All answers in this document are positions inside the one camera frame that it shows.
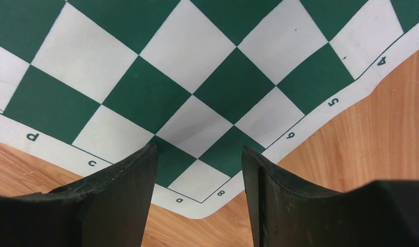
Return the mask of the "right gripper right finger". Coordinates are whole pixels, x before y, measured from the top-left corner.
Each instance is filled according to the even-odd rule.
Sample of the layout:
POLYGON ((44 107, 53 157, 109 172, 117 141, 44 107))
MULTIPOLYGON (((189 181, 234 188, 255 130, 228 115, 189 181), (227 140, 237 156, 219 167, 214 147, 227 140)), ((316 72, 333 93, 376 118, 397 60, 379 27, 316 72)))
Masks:
POLYGON ((248 146, 241 164, 254 246, 419 246, 419 180, 338 192, 248 146))

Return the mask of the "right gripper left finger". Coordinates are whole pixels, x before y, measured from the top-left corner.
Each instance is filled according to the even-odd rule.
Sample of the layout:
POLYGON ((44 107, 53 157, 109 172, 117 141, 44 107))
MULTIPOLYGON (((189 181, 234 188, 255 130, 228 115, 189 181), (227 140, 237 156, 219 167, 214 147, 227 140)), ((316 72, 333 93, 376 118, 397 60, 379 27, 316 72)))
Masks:
POLYGON ((158 164, 148 144, 50 192, 0 196, 0 246, 141 246, 158 164))

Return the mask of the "green white chess mat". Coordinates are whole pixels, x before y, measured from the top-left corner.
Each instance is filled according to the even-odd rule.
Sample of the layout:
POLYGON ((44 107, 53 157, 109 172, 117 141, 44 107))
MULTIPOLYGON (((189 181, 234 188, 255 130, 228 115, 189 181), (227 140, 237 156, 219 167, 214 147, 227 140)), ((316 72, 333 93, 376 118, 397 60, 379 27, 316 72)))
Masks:
POLYGON ((0 142, 80 176, 148 143, 205 218, 419 50, 419 1, 0 1, 0 142))

